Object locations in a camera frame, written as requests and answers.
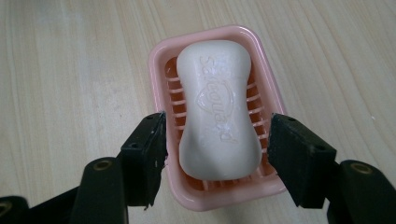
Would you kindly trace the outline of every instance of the soap bar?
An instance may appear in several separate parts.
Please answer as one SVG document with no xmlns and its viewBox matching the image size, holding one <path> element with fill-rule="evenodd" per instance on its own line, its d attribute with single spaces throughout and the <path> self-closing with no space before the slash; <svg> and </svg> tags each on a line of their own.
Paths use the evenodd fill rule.
<svg viewBox="0 0 396 224">
<path fill-rule="evenodd" d="M 186 99 L 179 162 L 187 175 L 231 180 L 250 175 L 262 160 L 248 115 L 250 56 L 228 40 L 197 42 L 177 57 Z"/>
</svg>

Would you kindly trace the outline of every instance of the embossed soap logo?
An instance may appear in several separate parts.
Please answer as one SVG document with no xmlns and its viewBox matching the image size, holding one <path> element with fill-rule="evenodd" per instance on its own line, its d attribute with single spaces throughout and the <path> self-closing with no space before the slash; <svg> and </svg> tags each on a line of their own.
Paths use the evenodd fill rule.
<svg viewBox="0 0 396 224">
<path fill-rule="evenodd" d="M 217 66 L 213 57 L 201 57 L 202 78 L 206 85 L 199 92 L 196 104 L 211 114 L 222 142 L 237 143 L 230 116 L 233 113 L 233 91 L 227 84 L 226 71 Z"/>
</svg>

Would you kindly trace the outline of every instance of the wooden table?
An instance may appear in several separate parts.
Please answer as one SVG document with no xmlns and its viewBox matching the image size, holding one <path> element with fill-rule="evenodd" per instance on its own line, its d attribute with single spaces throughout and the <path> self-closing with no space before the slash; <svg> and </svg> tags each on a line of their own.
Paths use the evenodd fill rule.
<svg viewBox="0 0 396 224">
<path fill-rule="evenodd" d="M 0 196 L 42 203 L 115 156 L 155 112 L 148 58 L 161 40 L 228 24 L 255 31 L 288 114 L 396 185 L 393 0 L 0 2 Z M 287 192 L 197 213 L 171 195 L 131 223 L 326 223 Z"/>
</svg>

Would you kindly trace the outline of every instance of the wood grain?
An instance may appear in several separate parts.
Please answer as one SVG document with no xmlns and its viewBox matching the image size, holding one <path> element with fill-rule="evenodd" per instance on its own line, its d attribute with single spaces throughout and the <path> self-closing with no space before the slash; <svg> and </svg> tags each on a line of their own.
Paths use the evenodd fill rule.
<svg viewBox="0 0 396 224">
<path fill-rule="evenodd" d="M 261 38 L 288 114 L 396 185 L 396 2 L 0 1 L 0 196 L 36 205 L 115 156 L 154 112 L 147 61 L 161 40 L 227 24 Z M 288 193 L 195 213 L 164 178 L 133 223 L 326 223 Z"/>
</svg>

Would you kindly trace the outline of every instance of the soap dish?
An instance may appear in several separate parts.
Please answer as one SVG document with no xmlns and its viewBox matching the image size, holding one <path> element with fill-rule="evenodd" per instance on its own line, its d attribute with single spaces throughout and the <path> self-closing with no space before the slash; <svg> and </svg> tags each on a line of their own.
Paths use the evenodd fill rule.
<svg viewBox="0 0 396 224">
<path fill-rule="evenodd" d="M 203 181 L 186 175 L 178 162 L 178 144 L 186 122 L 183 88 L 177 75 L 177 56 L 188 45 L 205 40 L 231 40 L 251 58 L 247 109 L 262 146 L 262 162 L 251 175 L 227 181 Z M 260 39 L 243 26 L 225 26 L 166 39 L 150 53 L 148 69 L 157 111 L 166 112 L 168 159 L 166 171 L 176 200 L 193 211 L 206 211 L 278 194 L 286 190 L 267 156 L 272 113 L 284 114 L 283 102 Z"/>
</svg>

